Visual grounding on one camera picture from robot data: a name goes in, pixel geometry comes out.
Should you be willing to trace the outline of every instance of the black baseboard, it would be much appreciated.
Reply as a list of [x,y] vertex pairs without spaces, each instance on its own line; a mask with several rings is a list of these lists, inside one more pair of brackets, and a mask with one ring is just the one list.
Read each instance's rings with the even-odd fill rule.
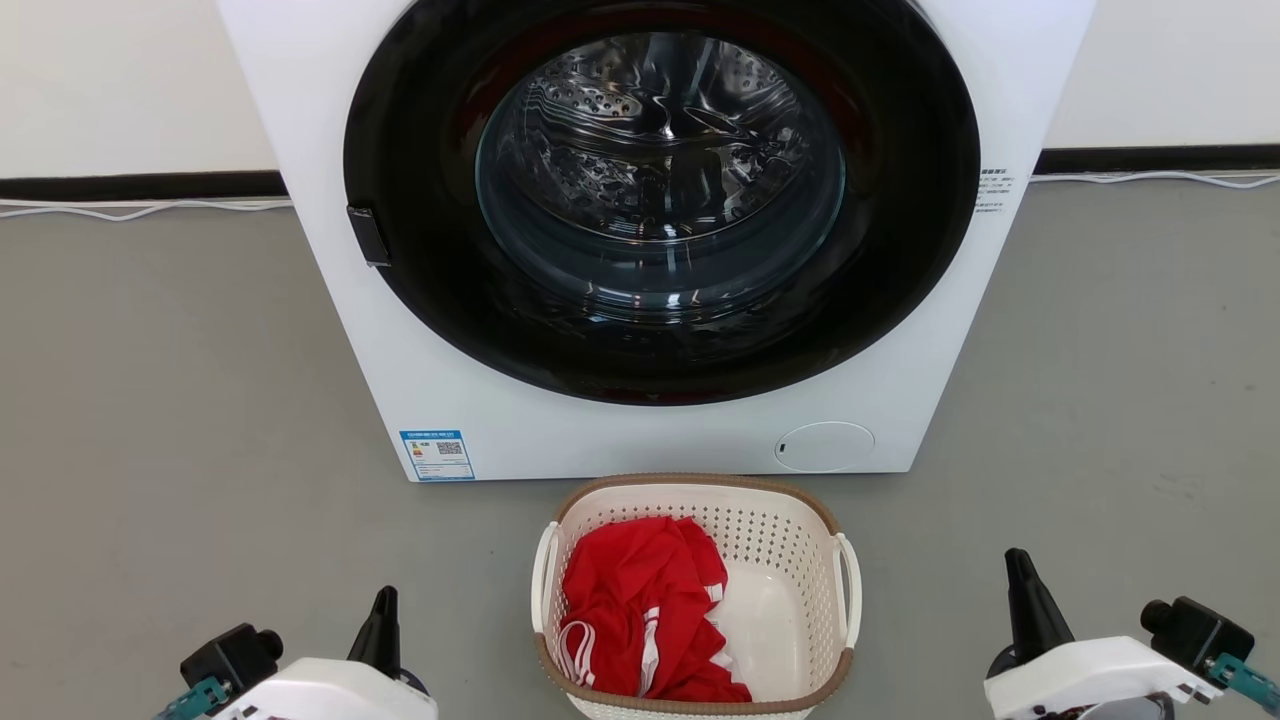
[[41,202],[205,200],[288,195],[284,179],[275,170],[0,179],[0,197]]
[[[1280,145],[1050,149],[1036,163],[1042,176],[1258,169],[1280,169]],[[274,170],[0,179],[0,199],[44,202],[284,196],[284,179]]]
[[1280,169],[1280,145],[1048,149],[1036,163],[1038,176],[1272,169]]

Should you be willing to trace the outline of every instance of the white washing machine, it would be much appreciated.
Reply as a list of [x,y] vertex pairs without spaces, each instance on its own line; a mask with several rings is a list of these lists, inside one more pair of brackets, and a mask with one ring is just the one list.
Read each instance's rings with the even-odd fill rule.
[[413,480],[911,466],[1093,0],[220,0]]

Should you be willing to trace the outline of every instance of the basket handle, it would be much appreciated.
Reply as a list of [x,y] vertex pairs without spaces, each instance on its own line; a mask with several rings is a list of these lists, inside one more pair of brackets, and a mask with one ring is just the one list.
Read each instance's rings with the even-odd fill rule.
[[[849,568],[847,578],[841,578],[844,575],[840,564],[841,556]],[[851,648],[858,642],[858,632],[863,624],[863,571],[858,566],[858,555],[854,553],[854,546],[849,543],[845,533],[836,533],[836,577],[840,578],[836,582],[836,594],[845,610],[845,614],[840,618],[844,620],[845,647]],[[849,583],[849,597],[845,597],[845,582]]]
[[558,547],[552,547],[552,539],[556,539],[556,544],[559,546],[559,523],[554,520],[543,530],[543,538],[538,541],[538,555],[534,556],[534,578],[529,591],[529,610],[535,633],[543,632],[543,628],[547,625],[547,609],[552,602],[550,580],[547,577],[552,566],[548,562],[548,557],[558,550]]

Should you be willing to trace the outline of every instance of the label sticker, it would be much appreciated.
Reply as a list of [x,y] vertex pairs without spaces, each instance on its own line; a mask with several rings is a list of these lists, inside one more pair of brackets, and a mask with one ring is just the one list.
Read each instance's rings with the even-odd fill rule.
[[974,214],[1005,211],[1009,193],[1012,190],[1014,176],[1009,174],[1007,168],[983,168],[978,176],[978,200],[974,202]]
[[458,430],[401,430],[401,442],[420,480],[476,479]]

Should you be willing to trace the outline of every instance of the door glass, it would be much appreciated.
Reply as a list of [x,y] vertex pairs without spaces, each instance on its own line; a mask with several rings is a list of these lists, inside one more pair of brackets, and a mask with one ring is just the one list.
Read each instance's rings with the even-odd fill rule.
[[476,160],[502,250],[588,318],[634,323],[750,306],[826,240],[844,187],[817,97],[692,32],[616,36],[535,69]]

